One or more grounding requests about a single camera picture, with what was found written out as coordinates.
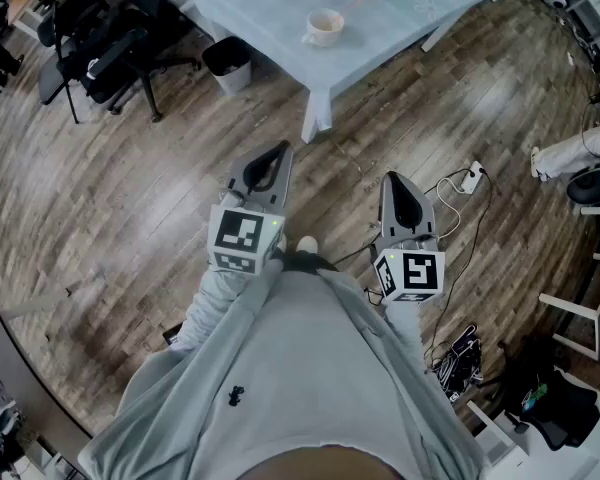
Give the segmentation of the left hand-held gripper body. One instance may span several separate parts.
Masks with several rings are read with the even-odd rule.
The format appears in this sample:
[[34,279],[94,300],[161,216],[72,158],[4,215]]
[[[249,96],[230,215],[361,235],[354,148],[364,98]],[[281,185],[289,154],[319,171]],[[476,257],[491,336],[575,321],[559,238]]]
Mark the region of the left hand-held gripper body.
[[260,274],[283,237],[285,202],[285,191],[227,190],[211,208],[210,263],[221,270]]

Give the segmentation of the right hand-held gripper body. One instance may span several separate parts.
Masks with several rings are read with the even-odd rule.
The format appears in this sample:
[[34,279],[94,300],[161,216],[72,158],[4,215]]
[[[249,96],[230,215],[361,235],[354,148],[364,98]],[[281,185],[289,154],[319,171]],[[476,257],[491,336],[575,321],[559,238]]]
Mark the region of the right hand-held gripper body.
[[373,242],[373,267],[388,302],[424,302],[443,291],[445,253],[435,236],[401,242],[378,237]]

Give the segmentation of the white cup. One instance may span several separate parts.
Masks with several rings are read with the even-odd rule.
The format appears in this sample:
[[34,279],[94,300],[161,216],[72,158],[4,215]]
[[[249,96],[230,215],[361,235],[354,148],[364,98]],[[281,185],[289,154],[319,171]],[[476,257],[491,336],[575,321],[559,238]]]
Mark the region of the white cup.
[[328,8],[317,9],[307,16],[306,33],[301,42],[320,48],[330,47],[337,42],[343,29],[341,13]]

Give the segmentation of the orange star stirrer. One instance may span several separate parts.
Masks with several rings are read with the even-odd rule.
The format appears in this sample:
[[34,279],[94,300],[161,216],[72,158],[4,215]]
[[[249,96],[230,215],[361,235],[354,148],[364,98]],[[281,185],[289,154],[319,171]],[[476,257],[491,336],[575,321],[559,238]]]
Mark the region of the orange star stirrer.
[[356,5],[359,5],[360,3],[367,1],[367,0],[353,0],[350,4],[348,4],[347,6],[345,6],[344,8],[342,8],[341,10],[336,12],[336,16],[332,19],[333,23],[337,23],[337,22],[343,22],[344,21],[344,16],[347,12],[351,11]]

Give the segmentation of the person's left forearm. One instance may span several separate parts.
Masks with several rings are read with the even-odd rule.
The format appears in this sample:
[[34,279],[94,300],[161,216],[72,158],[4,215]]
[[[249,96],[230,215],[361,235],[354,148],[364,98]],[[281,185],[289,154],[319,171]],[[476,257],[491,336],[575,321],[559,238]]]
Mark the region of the person's left forearm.
[[277,276],[282,271],[282,267],[283,260],[280,252],[266,263],[258,276],[210,266],[203,275],[199,290],[186,312],[176,342],[169,346],[169,350],[186,354],[199,349],[240,295],[257,282],[264,281],[268,285],[271,276]]

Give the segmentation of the person's right forearm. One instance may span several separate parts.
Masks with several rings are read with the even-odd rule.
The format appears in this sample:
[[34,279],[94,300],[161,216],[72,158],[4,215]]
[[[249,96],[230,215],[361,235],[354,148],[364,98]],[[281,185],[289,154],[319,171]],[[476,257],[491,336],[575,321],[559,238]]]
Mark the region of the person's right forearm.
[[420,329],[420,305],[415,302],[392,301],[386,307],[385,320],[402,343],[410,361],[425,371],[425,352]]

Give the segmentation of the white power strip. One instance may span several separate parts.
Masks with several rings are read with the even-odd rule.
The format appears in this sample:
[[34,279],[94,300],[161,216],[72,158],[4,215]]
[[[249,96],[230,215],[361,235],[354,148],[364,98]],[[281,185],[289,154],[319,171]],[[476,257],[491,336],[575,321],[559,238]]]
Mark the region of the white power strip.
[[468,173],[461,182],[461,191],[467,195],[473,194],[483,175],[484,168],[482,164],[479,161],[474,160],[469,167]]

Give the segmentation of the black waste bin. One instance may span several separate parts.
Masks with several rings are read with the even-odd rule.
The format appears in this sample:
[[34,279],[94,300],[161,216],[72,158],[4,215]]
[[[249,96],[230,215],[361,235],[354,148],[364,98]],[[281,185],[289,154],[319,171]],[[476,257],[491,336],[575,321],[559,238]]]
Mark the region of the black waste bin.
[[251,50],[242,39],[230,36],[206,48],[202,59],[223,91],[234,96],[251,82]]

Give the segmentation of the person's torso in gray clothing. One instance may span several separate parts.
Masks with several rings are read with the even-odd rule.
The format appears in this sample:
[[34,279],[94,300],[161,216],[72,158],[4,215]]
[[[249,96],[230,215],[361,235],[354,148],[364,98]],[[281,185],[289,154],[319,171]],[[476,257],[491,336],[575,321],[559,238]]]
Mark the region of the person's torso in gray clothing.
[[80,452],[91,480],[483,480],[385,312],[321,257],[281,255],[199,349],[147,357]]

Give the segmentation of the light blue floral tablecloth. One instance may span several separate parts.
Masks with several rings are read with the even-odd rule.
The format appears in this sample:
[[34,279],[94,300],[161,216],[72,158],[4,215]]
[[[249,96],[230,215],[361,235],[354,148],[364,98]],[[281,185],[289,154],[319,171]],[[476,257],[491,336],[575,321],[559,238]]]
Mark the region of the light blue floral tablecloth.
[[309,91],[301,138],[332,126],[335,97],[417,41],[428,51],[472,7],[486,0],[367,0],[344,16],[335,44],[303,44],[317,9],[339,11],[353,0],[193,0],[216,39],[235,35]]

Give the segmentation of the black office chair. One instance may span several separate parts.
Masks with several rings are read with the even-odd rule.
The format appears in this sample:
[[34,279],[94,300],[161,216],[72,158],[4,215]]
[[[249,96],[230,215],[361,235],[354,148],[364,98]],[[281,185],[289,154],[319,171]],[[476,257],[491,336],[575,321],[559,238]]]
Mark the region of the black office chair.
[[175,66],[201,69],[195,57],[165,57],[190,31],[179,10],[168,0],[123,0],[111,8],[106,0],[68,0],[56,4],[42,23],[40,42],[55,50],[38,78],[44,105],[75,80],[86,96],[98,104],[108,103],[108,112],[121,113],[121,98],[141,81],[151,120],[162,119],[151,85],[154,72]]

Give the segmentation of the black bag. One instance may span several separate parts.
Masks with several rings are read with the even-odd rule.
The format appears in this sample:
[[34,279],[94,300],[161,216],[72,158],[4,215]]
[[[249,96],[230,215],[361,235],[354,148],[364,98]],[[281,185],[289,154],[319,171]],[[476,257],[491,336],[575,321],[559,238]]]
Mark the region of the black bag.
[[567,380],[552,364],[511,368],[502,388],[514,430],[537,430],[552,451],[581,446],[600,420],[597,392]]

